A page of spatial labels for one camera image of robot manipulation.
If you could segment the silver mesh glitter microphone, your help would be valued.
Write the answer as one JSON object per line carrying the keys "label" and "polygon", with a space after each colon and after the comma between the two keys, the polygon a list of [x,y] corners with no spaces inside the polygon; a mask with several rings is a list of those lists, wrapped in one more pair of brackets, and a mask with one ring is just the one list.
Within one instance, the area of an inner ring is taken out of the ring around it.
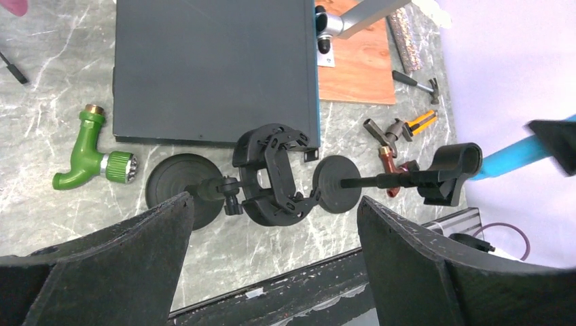
{"label": "silver mesh glitter microphone", "polygon": [[416,46],[410,19],[405,8],[399,8],[386,17],[399,52],[403,70],[411,74],[422,68],[422,59]]}

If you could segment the black clip microphone stand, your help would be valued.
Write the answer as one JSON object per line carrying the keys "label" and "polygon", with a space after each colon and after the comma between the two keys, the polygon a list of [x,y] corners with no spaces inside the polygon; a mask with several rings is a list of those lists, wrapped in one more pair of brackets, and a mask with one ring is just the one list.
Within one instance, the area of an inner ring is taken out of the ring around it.
{"label": "black clip microphone stand", "polygon": [[482,161],[482,149],[476,143],[444,145],[426,170],[362,177],[352,160],[334,155],[319,162],[312,184],[320,190],[319,205],[332,214],[351,210],[367,187],[415,187],[425,205],[458,206],[464,182],[479,173]]}

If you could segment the blue microphone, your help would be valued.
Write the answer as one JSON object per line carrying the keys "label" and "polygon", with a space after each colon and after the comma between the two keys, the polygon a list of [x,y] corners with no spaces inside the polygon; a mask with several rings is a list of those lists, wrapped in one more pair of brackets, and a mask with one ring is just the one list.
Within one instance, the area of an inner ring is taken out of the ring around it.
{"label": "blue microphone", "polygon": [[[563,120],[575,121],[575,116],[572,115]],[[548,154],[542,144],[537,140],[536,136],[532,133],[531,136],[486,156],[482,162],[479,173],[473,178],[473,180],[479,181],[482,179],[500,177],[501,175],[518,170],[519,168],[528,166],[529,164],[538,162],[545,158],[553,157]]]}

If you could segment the black shock mount stand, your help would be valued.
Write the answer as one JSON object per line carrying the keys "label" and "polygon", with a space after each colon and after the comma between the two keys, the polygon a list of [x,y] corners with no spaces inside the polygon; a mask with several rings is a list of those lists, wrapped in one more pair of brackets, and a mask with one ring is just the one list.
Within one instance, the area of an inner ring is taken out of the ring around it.
{"label": "black shock mount stand", "polygon": [[213,222],[220,212],[244,213],[257,224],[291,226],[319,204],[321,190],[309,196],[296,190],[288,151],[305,148],[310,139],[283,124],[267,124],[244,133],[236,142],[232,165],[239,176],[224,175],[209,159],[194,153],[173,155],[151,172],[145,202],[152,208],[187,192],[194,199],[195,230]]}

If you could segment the pink microphone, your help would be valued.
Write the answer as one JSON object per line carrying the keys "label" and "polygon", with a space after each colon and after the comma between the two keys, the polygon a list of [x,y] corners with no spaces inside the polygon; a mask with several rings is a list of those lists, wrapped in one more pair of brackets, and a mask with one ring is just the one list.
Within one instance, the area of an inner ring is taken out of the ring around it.
{"label": "pink microphone", "polygon": [[22,17],[29,9],[29,2],[27,0],[0,0],[1,7],[9,13]]}

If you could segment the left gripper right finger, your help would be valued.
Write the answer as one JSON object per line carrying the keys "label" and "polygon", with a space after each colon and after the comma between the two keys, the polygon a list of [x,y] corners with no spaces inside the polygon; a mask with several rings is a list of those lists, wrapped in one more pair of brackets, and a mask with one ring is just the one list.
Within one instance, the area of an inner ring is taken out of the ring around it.
{"label": "left gripper right finger", "polygon": [[468,247],[363,197],[357,227],[381,325],[574,325],[575,271]]}

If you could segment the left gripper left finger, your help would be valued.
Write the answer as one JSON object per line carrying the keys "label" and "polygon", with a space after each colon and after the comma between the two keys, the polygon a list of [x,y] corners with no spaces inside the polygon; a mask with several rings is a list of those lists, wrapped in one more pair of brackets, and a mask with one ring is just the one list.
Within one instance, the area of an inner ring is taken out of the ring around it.
{"label": "left gripper left finger", "polygon": [[179,194],[81,238],[1,258],[2,325],[165,325],[194,223]]}

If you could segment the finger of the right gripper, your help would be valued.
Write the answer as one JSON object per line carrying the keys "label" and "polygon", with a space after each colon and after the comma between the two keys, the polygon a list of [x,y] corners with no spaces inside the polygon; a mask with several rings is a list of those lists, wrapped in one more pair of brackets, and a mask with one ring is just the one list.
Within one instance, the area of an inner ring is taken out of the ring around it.
{"label": "finger of the right gripper", "polygon": [[575,176],[575,121],[533,120],[528,128],[565,174]]}

